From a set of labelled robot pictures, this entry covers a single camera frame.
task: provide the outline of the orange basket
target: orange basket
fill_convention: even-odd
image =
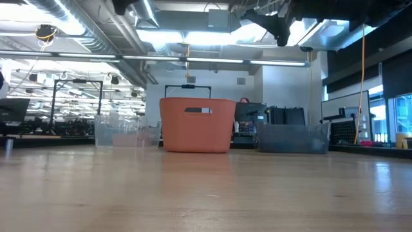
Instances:
[[[202,108],[203,113],[187,112],[190,108]],[[178,152],[226,153],[230,148],[235,108],[236,102],[226,99],[160,99],[164,148]]]

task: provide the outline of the hanging cable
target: hanging cable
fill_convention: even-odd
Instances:
[[[359,97],[359,109],[358,109],[358,122],[356,125],[356,134],[354,144],[357,143],[359,136],[359,123],[361,122],[361,108],[362,108],[362,92],[363,92],[363,82],[365,80],[365,24],[363,24],[363,34],[362,34],[362,79],[360,81],[360,97]]]
[[[44,44],[44,46],[40,49],[40,52],[44,52],[47,44],[48,44],[48,40],[47,42]],[[29,71],[27,72],[26,76],[23,78],[23,80],[20,81],[20,83],[10,92],[7,93],[7,95],[12,94],[16,89],[18,89],[20,87],[20,85],[27,79],[27,77],[31,74],[34,66],[37,64],[37,61],[39,61],[39,57],[36,57],[36,60],[34,61],[32,67],[29,69]]]
[[[189,55],[190,55],[190,47],[191,47],[191,45],[190,44],[188,44],[187,45],[187,57],[189,57]],[[189,74],[189,62],[186,62],[186,77],[187,78],[189,78],[190,77],[190,74]]]
[[[203,12],[206,12],[206,8],[207,8],[207,6],[209,5],[209,4],[214,4],[215,6],[217,6],[218,8],[219,8],[219,10],[221,10],[221,8],[220,8],[220,6],[219,5],[217,5],[216,3],[213,3],[213,2],[208,2],[207,4],[206,4],[206,6],[205,6],[205,8],[203,9]]]

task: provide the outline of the storage box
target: storage box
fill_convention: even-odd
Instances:
[[[257,124],[256,146],[261,152],[320,153],[329,150],[329,123],[316,126]]]
[[[164,148],[180,152],[227,152],[235,107],[236,102],[225,99],[160,99]]]
[[[122,116],[96,115],[96,147],[136,147],[158,146],[161,126],[149,125],[145,117],[125,119]]]

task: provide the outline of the table surface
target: table surface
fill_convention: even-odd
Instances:
[[[0,155],[0,231],[412,231],[412,162],[93,146]]]

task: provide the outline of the window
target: window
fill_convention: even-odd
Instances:
[[[383,85],[369,89],[370,112],[372,117],[373,140],[376,142],[388,141],[388,130],[386,127],[386,106],[383,98]]]
[[[412,132],[412,94],[395,98],[397,132]]]

